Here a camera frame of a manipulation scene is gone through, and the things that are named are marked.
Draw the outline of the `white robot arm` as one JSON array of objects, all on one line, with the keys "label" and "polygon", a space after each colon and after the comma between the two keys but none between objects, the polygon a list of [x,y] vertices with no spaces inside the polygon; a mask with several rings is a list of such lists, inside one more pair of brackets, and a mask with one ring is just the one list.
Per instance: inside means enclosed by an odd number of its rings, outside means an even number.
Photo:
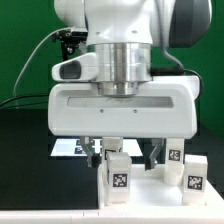
[{"label": "white robot arm", "polygon": [[56,64],[48,125],[77,136],[88,164],[94,137],[151,138],[159,145],[197,131],[201,79],[181,63],[154,68],[151,50],[188,48],[208,31],[211,0],[55,0],[57,16],[86,41],[84,54]]}]

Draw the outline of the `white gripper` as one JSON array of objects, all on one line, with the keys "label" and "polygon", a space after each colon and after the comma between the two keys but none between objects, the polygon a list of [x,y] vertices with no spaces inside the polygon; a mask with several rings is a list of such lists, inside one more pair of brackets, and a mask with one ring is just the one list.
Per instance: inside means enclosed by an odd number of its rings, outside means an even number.
[{"label": "white gripper", "polygon": [[87,53],[52,68],[57,84],[48,102],[48,126],[56,136],[81,136],[90,168],[101,162],[92,137],[151,138],[144,164],[152,170],[164,147],[162,138],[189,139],[197,131],[196,76],[156,76],[134,96],[103,96],[95,81],[98,57]]}]

